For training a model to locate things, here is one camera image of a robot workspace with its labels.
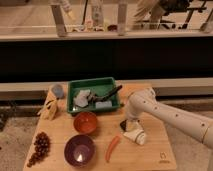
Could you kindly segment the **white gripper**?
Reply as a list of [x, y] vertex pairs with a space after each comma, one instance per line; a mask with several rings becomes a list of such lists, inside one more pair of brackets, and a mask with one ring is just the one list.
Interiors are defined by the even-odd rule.
[[144, 145], [147, 138], [139, 121], [128, 121], [123, 135], [138, 145]]

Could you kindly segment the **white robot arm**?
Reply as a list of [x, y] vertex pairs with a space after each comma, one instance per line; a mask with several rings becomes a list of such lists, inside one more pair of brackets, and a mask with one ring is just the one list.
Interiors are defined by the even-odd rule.
[[125, 107], [128, 120], [149, 113], [213, 150], [213, 119], [158, 102], [152, 88], [131, 93]]

